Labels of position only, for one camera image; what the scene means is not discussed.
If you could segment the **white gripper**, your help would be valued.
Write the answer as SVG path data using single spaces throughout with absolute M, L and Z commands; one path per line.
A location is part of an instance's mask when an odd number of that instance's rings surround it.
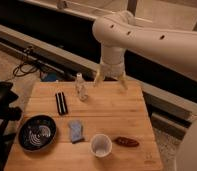
M 127 82 L 126 77 L 123 76 L 125 73 L 125 65 L 124 63 L 119 63 L 115 65 L 110 65 L 105 62 L 100 63 L 99 70 L 96 73 L 94 79 L 94 86 L 97 87 L 101 82 L 104 81 L 104 77 L 109 78 L 118 78 L 118 82 L 120 85 L 127 90 Z

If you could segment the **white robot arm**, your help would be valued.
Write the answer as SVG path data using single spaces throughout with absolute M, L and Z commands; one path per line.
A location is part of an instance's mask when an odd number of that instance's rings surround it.
M 94 82 L 116 78 L 126 87 L 124 53 L 129 50 L 197 82 L 197 32 L 134 26 L 128 11 L 97 18 L 92 26 L 101 43 Z

